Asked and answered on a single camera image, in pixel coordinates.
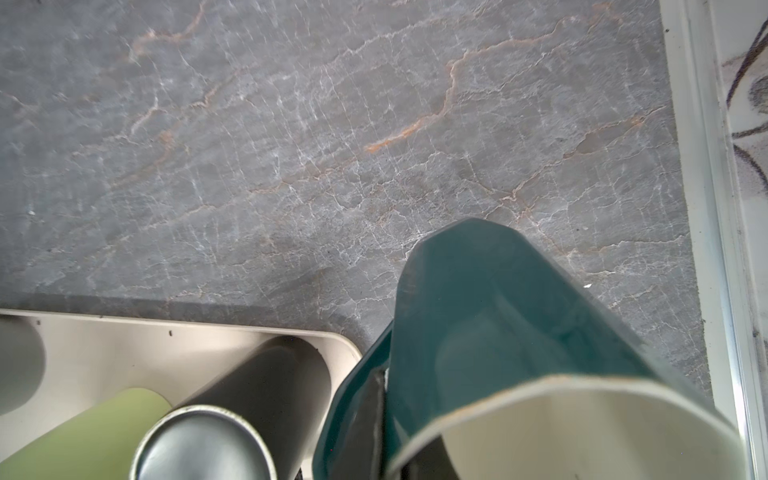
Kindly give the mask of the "dark green mug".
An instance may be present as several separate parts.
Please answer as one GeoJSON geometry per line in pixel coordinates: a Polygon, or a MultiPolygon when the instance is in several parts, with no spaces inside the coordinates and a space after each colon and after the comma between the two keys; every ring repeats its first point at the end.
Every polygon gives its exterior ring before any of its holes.
{"type": "Polygon", "coordinates": [[[514,229],[419,242],[384,333],[334,396],[312,460],[335,462],[386,369],[379,479],[744,479],[738,430],[681,372],[514,229]]]}

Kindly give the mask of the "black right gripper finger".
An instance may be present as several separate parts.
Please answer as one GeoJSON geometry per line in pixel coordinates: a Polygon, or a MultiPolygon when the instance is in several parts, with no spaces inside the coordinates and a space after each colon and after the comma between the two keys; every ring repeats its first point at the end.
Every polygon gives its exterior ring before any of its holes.
{"type": "Polygon", "coordinates": [[[386,369],[371,371],[335,462],[336,479],[379,479],[382,468],[386,369]]]}

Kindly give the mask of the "black mug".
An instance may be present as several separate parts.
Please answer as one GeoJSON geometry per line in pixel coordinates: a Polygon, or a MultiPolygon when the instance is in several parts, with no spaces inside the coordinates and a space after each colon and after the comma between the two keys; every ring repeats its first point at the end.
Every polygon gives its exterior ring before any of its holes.
{"type": "Polygon", "coordinates": [[[162,417],[136,450],[132,479],[294,479],[331,397],[310,343],[279,336],[162,417]]]}

